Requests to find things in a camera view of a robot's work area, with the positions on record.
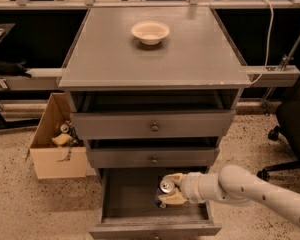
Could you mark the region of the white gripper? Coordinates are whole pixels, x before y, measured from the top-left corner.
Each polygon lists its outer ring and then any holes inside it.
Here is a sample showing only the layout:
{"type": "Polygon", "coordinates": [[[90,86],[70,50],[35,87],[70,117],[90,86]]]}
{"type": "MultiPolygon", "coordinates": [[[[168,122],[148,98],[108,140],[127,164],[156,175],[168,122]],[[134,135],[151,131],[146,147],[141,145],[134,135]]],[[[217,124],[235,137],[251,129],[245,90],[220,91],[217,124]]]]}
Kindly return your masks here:
{"type": "Polygon", "coordinates": [[[180,186],[168,194],[159,194],[158,199],[167,205],[182,205],[187,200],[192,204],[203,203],[199,192],[199,172],[191,172],[183,175],[182,173],[168,174],[163,177],[164,186],[180,186]]]}

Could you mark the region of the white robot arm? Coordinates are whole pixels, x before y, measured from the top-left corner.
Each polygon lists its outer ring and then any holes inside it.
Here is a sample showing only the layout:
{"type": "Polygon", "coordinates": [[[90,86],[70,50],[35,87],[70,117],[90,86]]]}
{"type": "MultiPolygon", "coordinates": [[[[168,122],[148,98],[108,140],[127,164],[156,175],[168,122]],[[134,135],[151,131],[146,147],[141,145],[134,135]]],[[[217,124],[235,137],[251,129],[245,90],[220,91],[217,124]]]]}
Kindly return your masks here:
{"type": "Polygon", "coordinates": [[[258,202],[300,228],[300,194],[270,184],[248,170],[224,166],[218,173],[175,173],[163,177],[158,199],[165,205],[193,204],[213,200],[222,204],[258,202]]]}

